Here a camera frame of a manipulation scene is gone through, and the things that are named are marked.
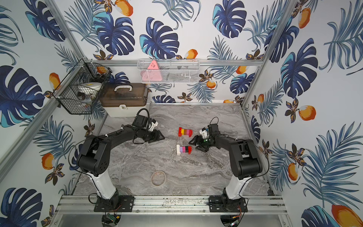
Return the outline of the white 2x4 lego brick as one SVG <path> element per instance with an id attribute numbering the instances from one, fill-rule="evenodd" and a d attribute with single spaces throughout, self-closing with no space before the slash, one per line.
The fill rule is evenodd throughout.
<path id="1" fill-rule="evenodd" d="M 180 145 L 177 145 L 176 146 L 176 153 L 177 153 L 178 156 L 181 154 L 181 152 L 180 152 Z"/>

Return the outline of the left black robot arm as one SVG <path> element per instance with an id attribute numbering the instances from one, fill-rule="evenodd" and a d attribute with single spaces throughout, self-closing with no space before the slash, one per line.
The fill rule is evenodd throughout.
<path id="1" fill-rule="evenodd" d="M 155 129 L 156 124 L 155 120 L 137 115 L 132 124 L 123 125 L 117 131 L 86 137 L 77 158 L 77 166 L 90 177 L 100 199 L 115 203 L 118 194 L 108 174 L 111 151 L 125 142 L 136 139 L 142 139 L 144 143 L 164 140 L 164 135 Z"/>

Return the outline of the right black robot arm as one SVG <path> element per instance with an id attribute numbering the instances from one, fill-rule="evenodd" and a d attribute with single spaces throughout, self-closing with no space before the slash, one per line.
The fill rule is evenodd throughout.
<path id="1" fill-rule="evenodd" d="M 189 144 L 203 152 L 208 152 L 211 147 L 228 151 L 233 173 L 230 183 L 223 192 L 228 200 L 242 198 L 249 181 L 263 172 L 263 163 L 254 142 L 222 134 L 218 124 L 210 124 L 200 130 L 199 135 L 194 136 Z"/>

